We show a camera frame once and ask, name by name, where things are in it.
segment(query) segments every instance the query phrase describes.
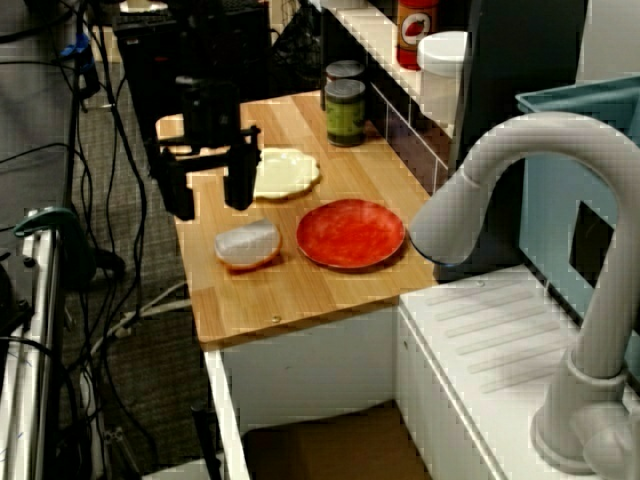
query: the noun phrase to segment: tile backsplash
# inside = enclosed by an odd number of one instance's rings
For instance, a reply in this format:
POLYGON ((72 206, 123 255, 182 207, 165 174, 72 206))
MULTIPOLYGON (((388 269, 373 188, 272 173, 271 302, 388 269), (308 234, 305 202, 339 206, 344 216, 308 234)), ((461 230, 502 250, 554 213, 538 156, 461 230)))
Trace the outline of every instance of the tile backsplash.
POLYGON ((433 195, 448 178, 449 139, 384 70, 369 66, 369 120, 433 195))

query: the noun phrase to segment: white container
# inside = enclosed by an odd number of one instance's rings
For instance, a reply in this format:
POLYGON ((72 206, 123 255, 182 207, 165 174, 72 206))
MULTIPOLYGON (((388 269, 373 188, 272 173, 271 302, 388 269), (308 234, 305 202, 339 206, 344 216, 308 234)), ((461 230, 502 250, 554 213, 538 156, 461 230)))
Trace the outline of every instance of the white container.
POLYGON ((462 74, 467 32, 441 32, 429 35, 418 44, 418 65, 422 70, 443 77, 462 74))
POLYGON ((456 119, 466 40, 466 32, 442 32, 418 44, 420 111, 446 125, 456 119))

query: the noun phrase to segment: red plate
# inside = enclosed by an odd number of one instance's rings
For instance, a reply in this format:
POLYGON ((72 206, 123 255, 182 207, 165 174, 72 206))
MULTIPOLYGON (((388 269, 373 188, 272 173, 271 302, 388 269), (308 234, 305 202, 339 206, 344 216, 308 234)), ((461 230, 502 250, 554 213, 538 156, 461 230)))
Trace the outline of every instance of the red plate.
POLYGON ((310 211, 296 240, 314 262, 336 268, 364 268, 393 255, 404 241, 402 220, 364 200, 338 200, 310 211))

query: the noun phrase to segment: green can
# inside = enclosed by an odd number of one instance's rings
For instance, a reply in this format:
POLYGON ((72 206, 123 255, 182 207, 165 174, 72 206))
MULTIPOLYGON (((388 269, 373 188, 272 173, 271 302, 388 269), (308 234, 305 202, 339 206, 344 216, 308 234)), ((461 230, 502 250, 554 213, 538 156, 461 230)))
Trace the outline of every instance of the green can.
POLYGON ((336 80, 324 87, 327 139, 339 147, 364 141, 365 85, 358 80, 336 80))

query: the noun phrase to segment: sink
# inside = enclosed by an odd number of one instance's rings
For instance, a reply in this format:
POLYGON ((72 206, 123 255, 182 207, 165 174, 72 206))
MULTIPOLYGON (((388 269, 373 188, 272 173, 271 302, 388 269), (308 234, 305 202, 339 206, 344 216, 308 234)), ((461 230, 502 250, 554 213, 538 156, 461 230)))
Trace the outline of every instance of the sink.
MULTIPOLYGON (((400 309, 442 370, 443 388, 454 392, 466 417, 460 421, 481 438, 477 448, 491 457, 485 461, 496 478, 584 478, 546 464, 531 442, 531 420, 578 329, 526 267, 405 294, 400 309)), ((624 403, 639 405, 630 388, 624 403)))

